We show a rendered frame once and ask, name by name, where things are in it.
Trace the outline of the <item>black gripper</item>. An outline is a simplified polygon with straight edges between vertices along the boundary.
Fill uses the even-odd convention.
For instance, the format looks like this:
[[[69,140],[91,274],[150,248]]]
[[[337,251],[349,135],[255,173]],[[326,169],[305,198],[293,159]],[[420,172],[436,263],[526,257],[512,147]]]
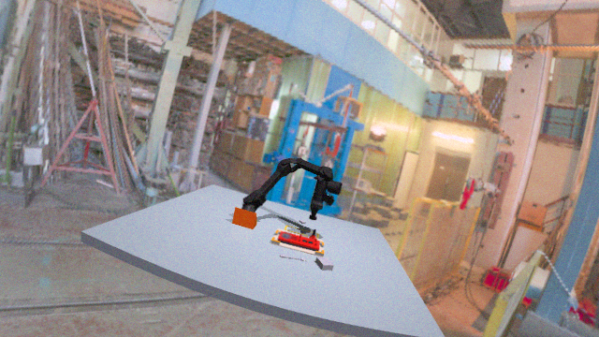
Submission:
[[[310,206],[312,218],[314,218],[316,216],[318,211],[323,210],[322,198],[324,195],[326,195],[326,191],[322,191],[322,190],[318,190],[318,189],[314,190],[314,196],[312,198],[312,202],[311,202],[311,206]]]

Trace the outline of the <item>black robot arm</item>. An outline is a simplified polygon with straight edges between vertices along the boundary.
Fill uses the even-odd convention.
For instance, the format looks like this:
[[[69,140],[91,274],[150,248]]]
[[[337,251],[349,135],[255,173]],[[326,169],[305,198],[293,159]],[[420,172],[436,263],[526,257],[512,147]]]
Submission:
[[[290,163],[297,165],[291,168]],[[295,172],[297,169],[305,169],[317,175],[314,177],[314,179],[317,180],[315,186],[316,189],[322,191],[328,190],[328,192],[338,196],[341,194],[343,183],[333,181],[333,172],[331,168],[319,167],[303,160],[302,158],[287,158],[280,161],[276,171],[259,189],[254,191],[250,196],[243,198],[242,201],[244,203],[242,204],[241,208],[249,212],[256,212],[258,207],[262,206],[263,203],[266,202],[265,196],[269,193],[273,186],[276,185],[282,177],[291,172]],[[335,202],[334,196],[328,196],[327,193],[323,196],[322,201],[325,201],[330,207]]]

